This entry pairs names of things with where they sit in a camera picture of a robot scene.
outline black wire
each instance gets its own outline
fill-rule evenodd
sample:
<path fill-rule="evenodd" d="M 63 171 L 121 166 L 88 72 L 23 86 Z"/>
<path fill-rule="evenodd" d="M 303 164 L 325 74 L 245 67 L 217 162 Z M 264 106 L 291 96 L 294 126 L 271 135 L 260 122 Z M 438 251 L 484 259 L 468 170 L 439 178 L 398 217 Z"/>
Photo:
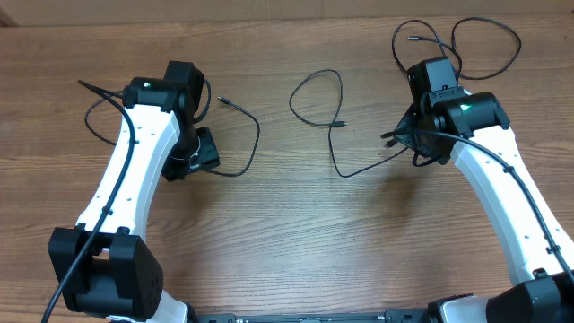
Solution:
<path fill-rule="evenodd" d="M 407 135 L 407 134 L 412 134 L 412 133 L 413 133 L 413 130 L 400 129 L 397 131 L 386 133 L 383 136 L 384 137 L 390 137 L 390 136 L 394 136 L 394 135 Z M 564 273 L 566 273 L 566 276 L 568 277 L 568 279 L 570 281 L 570 286 L 574 287 L 574 275 L 572 274 L 570 267 L 566 263 L 566 260 L 562 256 L 559 246 L 556 245 L 554 238 L 550 234 L 550 230 L 548 229 L 548 226 L 546 225 L 546 221 L 544 220 L 542 213 L 540 212 L 540 209 L 538 209 L 538 205 L 536 205 L 536 201 L 532 197 L 530 190 L 526 186 L 525 182 L 520 178 L 520 176 L 518 176 L 514 167 L 510 166 L 507 162 L 505 162 L 498 154 L 493 153 L 491 150 L 482 146 L 481 144 L 478 144 L 472 140 L 469 140 L 469 139 L 466 139 L 463 137 L 459 137 L 457 135 L 451 135 L 451 134 L 447 134 L 447 133 L 428 131 L 428 130 L 414 130 L 413 135 L 414 136 L 430 135 L 430 136 L 436 136 L 436 137 L 440 137 L 440 138 L 444 138 L 444 139 L 455 140 L 455 141 L 458 141 L 458 142 L 461 142 L 464 144 L 469 144 L 472 147 L 481 151 L 482 153 L 493 158 L 493 160 L 495 160 L 496 162 L 498 162 L 502 166 L 504 172 L 508 173 L 508 174 L 510 174 L 510 176 L 512 176 L 512 178 L 517 182 L 518 186 L 520 187 L 520 189 L 524 193 L 524 196 L 525 196 L 526 200 L 528 201 L 528 203 L 530 204 L 530 207 L 532 208 L 532 211 L 535 215 L 535 218 L 538 221 L 538 225 L 540 225 L 540 229 L 542 230 L 544 237 L 548 241 L 548 246 L 550 247 L 550 250 L 552 251 L 552 253 L 556 257 L 556 260 L 558 261 L 558 263 L 562 267 L 562 270 L 564 270 Z"/>
<path fill-rule="evenodd" d="M 253 161 L 253 157 L 255 156 L 255 150 L 257 149 L 257 143 L 259 142 L 259 135 L 261 134 L 261 127 L 259 126 L 259 122 L 257 121 L 257 119 L 255 117 L 253 117 L 253 115 L 251 113 L 249 113 L 249 111 L 243 109 L 239 105 L 237 105 L 237 104 L 235 104 L 235 103 L 231 102 L 230 100 L 227 100 L 223 97 L 219 97 L 217 99 L 219 101 L 221 101 L 222 103 L 225 103 L 225 104 L 232 106 L 233 108 L 243 112 L 246 116 L 253 119 L 253 121 L 255 121 L 255 124 L 257 126 L 257 136 L 255 138 L 255 144 L 253 144 L 253 152 L 251 153 L 251 157 L 249 157 L 248 164 L 245 166 L 245 168 L 242 171 L 240 171 L 238 173 L 223 173 L 223 172 L 219 172 L 217 170 L 206 170 L 206 172 L 208 172 L 208 173 L 212 173 L 212 174 L 223 176 L 223 177 L 228 177 L 228 178 L 239 177 L 239 176 L 245 174 L 245 172 L 248 171 L 249 166 L 251 166 L 251 162 Z"/>
<path fill-rule="evenodd" d="M 514 63 L 514 61 L 517 59 L 518 54 L 520 53 L 520 49 L 522 49 L 522 40 L 520 39 L 520 37 L 518 36 L 518 34 L 509 26 L 505 25 L 502 22 L 497 22 L 493 19 L 489 19 L 489 18 L 483 18 L 483 17 L 468 17 L 468 18 L 464 18 L 463 20 L 458 21 L 457 23 L 455 23 L 455 26 L 452 28 L 451 31 L 451 43 L 452 46 L 450 46 L 447 43 L 443 43 L 441 42 L 440 45 L 444 46 L 445 48 L 447 48 L 450 52 L 452 52 L 453 54 L 455 54 L 455 56 L 460 57 L 459 54 L 457 53 L 457 41 L 456 41 L 456 36 L 455 36 L 455 31 L 457 30 L 457 27 L 459 24 L 463 23 L 463 22 L 469 22 L 469 21 L 479 21 L 479 22 L 488 22 L 491 24 L 494 24 L 498 27 L 501 27 L 503 30 L 508 31 L 512 34 L 512 36 L 514 36 L 514 38 L 517 40 L 518 43 L 518 47 L 517 47 L 517 51 L 514 54 L 514 56 L 508 61 L 508 63 L 506 65 L 504 65 L 504 67 L 502 67 L 500 70 L 492 73 L 492 74 L 488 74 L 486 76 L 468 76 L 462 73 L 460 74 L 460 78 L 464 79 L 464 80 L 473 80 L 473 81 L 481 81 L 481 80 L 486 80 L 486 79 L 490 79 L 498 74 L 502 74 L 504 71 L 506 71 L 507 69 L 509 69 L 509 67 L 512 65 L 512 63 Z M 409 40 L 422 40 L 422 41 L 431 41 L 434 43 L 437 43 L 436 39 L 431 39 L 428 37 L 423 37 L 423 36 L 409 36 L 407 39 Z"/>
<path fill-rule="evenodd" d="M 127 114 L 127 112 L 124 110 L 124 108 L 121 105 L 119 105 L 110 96 L 108 96 L 109 91 L 102 91 L 102 89 L 100 89 L 99 87 L 93 86 L 93 85 L 88 84 L 88 83 L 81 81 L 81 80 L 79 80 L 78 83 L 85 86 L 86 88 L 88 88 L 88 90 L 98 94 L 104 100 L 111 103 L 124 116 L 124 118 L 126 119 L 127 126 L 129 128 L 129 134 L 130 134 L 129 146 L 127 148 L 126 160 L 124 161 L 124 166 L 122 167 L 122 170 L 119 172 L 119 176 L 117 177 L 116 185 L 113 187 L 113 189 L 111 190 L 111 193 L 109 194 L 108 202 L 101 208 L 100 219 L 98 219 L 98 221 L 96 222 L 96 225 L 94 226 L 93 230 L 91 231 L 90 236 L 88 237 L 87 241 L 83 244 L 82 249 L 80 250 L 80 252 L 76 256 L 76 258 L 74 259 L 74 262 L 72 263 L 72 265 L 70 265 L 70 267 L 68 268 L 68 271 L 65 273 L 64 278 L 60 281 L 60 284 L 56 288 L 54 295 L 52 295 L 52 298 L 50 299 L 50 302 L 48 303 L 48 306 L 46 307 L 46 310 L 44 311 L 44 316 L 42 317 L 42 321 L 41 321 L 42 323 L 48 322 L 49 317 L 52 314 L 52 310 L 54 310 L 54 307 L 56 306 L 57 300 L 60 297 L 60 295 L 62 294 L 62 291 L 64 290 L 65 286 L 70 281 L 75 270 L 78 268 L 78 266 L 84 260 L 86 254 L 88 253 L 88 251 L 91 248 L 91 245 L 93 244 L 94 239 L 96 238 L 98 231 L 101 229 L 101 226 L 103 225 L 104 221 L 106 220 L 106 217 L 108 216 L 108 214 L 111 213 L 111 206 L 114 203 L 114 199 L 116 198 L 117 192 L 119 191 L 119 188 L 121 187 L 122 182 L 124 181 L 124 177 L 126 176 L 127 169 L 129 167 L 129 163 L 132 160 L 132 155 L 134 153 L 134 147 L 135 147 L 135 129 L 134 129 L 134 124 L 132 123 L 132 119 L 129 117 L 129 115 Z"/>
<path fill-rule="evenodd" d="M 334 73 L 337 76 L 337 79 L 339 80 L 339 103 L 337 104 L 337 109 L 335 110 L 335 115 L 333 116 L 333 120 L 331 121 L 331 123 L 328 124 L 319 124 L 319 123 L 315 123 L 315 122 L 311 122 L 306 120 L 305 118 L 301 117 L 300 115 L 297 114 L 297 112 L 295 112 L 295 109 L 293 108 L 293 106 L 291 105 L 291 101 L 293 99 L 293 96 L 295 96 L 295 94 L 297 93 L 297 91 L 301 88 L 301 86 L 303 86 L 305 83 L 307 83 L 308 81 L 310 81 L 312 78 L 316 77 L 317 75 L 321 74 L 321 73 L 326 73 L 326 72 L 331 72 Z M 331 131 L 333 130 L 334 127 L 344 127 L 346 125 L 346 123 L 344 121 L 337 121 L 337 117 L 339 116 L 339 112 L 341 111 L 341 106 L 343 105 L 343 80 L 341 79 L 341 75 L 339 74 L 339 72 L 335 71 L 334 69 L 331 68 L 327 68 L 324 70 L 320 70 L 320 71 L 316 71 L 314 73 L 312 73 L 311 75 L 307 76 L 305 78 L 305 80 L 303 80 L 293 91 L 293 93 L 291 94 L 291 97 L 289 98 L 289 108 L 291 109 L 291 111 L 293 112 L 293 114 L 295 115 L 295 117 L 297 117 L 299 120 L 305 122 L 308 125 L 312 125 L 315 127 L 329 127 L 329 131 L 327 133 L 327 139 L 329 142 L 329 152 L 331 153 L 331 159 L 333 160 L 333 165 L 335 166 L 335 170 L 337 172 L 337 174 L 344 178 L 344 179 L 348 179 L 352 176 L 355 176 L 357 174 L 360 174 L 362 172 L 364 172 L 365 170 L 370 170 L 373 167 L 377 167 L 382 163 L 388 162 L 390 160 L 392 160 L 393 158 L 395 158 L 396 156 L 400 155 L 401 153 L 404 153 L 408 148 L 404 148 L 402 151 L 399 151 L 398 153 L 395 153 L 394 155 L 382 160 L 382 161 L 378 161 L 370 166 L 367 166 L 363 169 L 357 170 L 351 174 L 348 175 L 343 175 L 341 173 L 341 171 L 339 171 L 339 167 L 337 166 L 337 162 L 335 160 L 335 152 L 333 149 L 333 141 L 331 139 Z"/>
<path fill-rule="evenodd" d="M 395 62 L 398 65 L 398 68 L 401 70 L 401 72 L 403 72 L 404 75 L 407 75 L 407 72 L 406 72 L 406 69 L 404 68 L 403 64 L 401 63 L 401 61 L 398 59 L 398 56 L 396 55 L 395 38 L 396 38 L 396 34 L 398 34 L 398 32 L 401 30 L 401 28 L 403 28 L 403 26 L 405 26 L 408 23 L 413 23 L 413 22 L 422 23 L 423 25 L 427 26 L 430 29 L 430 31 L 432 31 L 432 33 L 434 34 L 436 42 L 439 44 L 440 52 L 442 53 L 442 55 L 444 57 L 447 56 L 447 53 L 445 52 L 445 49 L 444 49 L 445 44 L 442 42 L 442 40 L 440 40 L 440 37 L 439 37 L 439 34 L 437 33 L 437 31 L 435 31 L 434 28 L 432 28 L 432 26 L 430 26 L 427 22 L 424 22 L 424 21 L 418 20 L 418 19 L 412 19 L 410 21 L 403 22 L 400 25 L 398 25 L 398 27 L 396 27 L 395 33 L 393 33 L 393 38 L 391 39 L 391 50 L 393 51 L 393 58 L 395 59 Z M 455 57 L 457 57 L 457 60 L 458 60 L 458 70 L 456 70 L 455 67 L 453 67 L 453 70 L 456 71 L 456 78 L 458 80 L 458 76 L 460 75 L 460 72 L 463 70 L 463 59 L 460 57 L 460 55 L 458 55 L 458 53 L 455 50 L 451 50 L 451 51 L 453 54 L 455 54 Z"/>
<path fill-rule="evenodd" d="M 201 114 L 199 114 L 199 116 L 197 116 L 197 118 L 193 118 L 192 122 L 194 124 L 201 122 L 205 116 L 207 115 L 207 110 L 209 110 L 209 105 L 212 101 L 212 86 L 211 84 L 209 84 L 209 81 L 207 81 L 207 79 L 204 79 L 204 83 L 205 86 L 207 87 L 207 103 L 205 103 L 205 108 L 201 111 Z M 120 98 L 120 96 L 118 96 L 120 93 L 122 93 L 122 91 L 118 91 L 118 92 L 112 92 L 114 94 L 117 94 L 117 98 Z M 90 116 L 91 111 L 98 107 L 101 103 L 103 103 L 104 101 L 106 101 L 106 99 L 99 99 L 97 101 L 95 101 L 89 108 L 88 110 L 86 110 L 86 115 L 83 118 L 83 123 L 86 125 L 86 127 L 88 128 L 88 130 L 90 130 L 90 132 L 95 135 L 98 139 L 100 139 L 102 142 L 106 143 L 106 144 L 111 144 L 111 145 L 116 145 L 116 143 L 114 143 L 113 141 L 109 140 L 108 138 L 104 137 L 103 135 L 98 134 L 98 132 L 96 130 L 94 130 L 91 125 L 90 125 L 90 121 L 88 119 L 88 117 Z"/>

